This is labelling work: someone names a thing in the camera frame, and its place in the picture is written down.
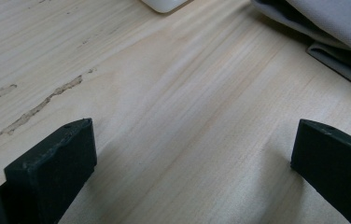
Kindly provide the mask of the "grey cloth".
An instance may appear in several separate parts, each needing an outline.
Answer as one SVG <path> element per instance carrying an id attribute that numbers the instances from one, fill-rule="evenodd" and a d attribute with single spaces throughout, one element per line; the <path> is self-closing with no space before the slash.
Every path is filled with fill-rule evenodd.
<path id="1" fill-rule="evenodd" d="M 307 53 L 351 81 L 351 0 L 250 0 L 262 14 L 311 37 Z"/>

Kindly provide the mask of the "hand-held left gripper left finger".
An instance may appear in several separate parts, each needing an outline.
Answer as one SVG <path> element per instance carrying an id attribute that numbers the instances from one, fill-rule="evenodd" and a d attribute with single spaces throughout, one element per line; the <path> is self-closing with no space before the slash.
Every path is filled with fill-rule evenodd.
<path id="1" fill-rule="evenodd" d="M 91 119 L 65 124 L 5 168 L 11 224 L 57 224 L 97 164 Z"/>

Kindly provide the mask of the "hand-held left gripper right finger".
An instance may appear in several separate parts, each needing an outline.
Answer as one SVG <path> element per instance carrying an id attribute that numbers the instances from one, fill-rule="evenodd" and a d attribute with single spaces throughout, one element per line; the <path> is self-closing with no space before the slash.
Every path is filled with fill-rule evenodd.
<path id="1" fill-rule="evenodd" d="M 351 223 L 351 136 L 329 125 L 299 122 L 290 166 Z"/>

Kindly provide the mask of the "white plastic basket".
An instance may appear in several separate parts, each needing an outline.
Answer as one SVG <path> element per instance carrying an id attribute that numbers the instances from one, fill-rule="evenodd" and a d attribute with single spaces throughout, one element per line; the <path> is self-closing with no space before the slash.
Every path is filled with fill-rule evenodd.
<path id="1" fill-rule="evenodd" d="M 189 0 L 141 0 L 148 7 L 159 13 L 168 13 L 182 6 Z"/>

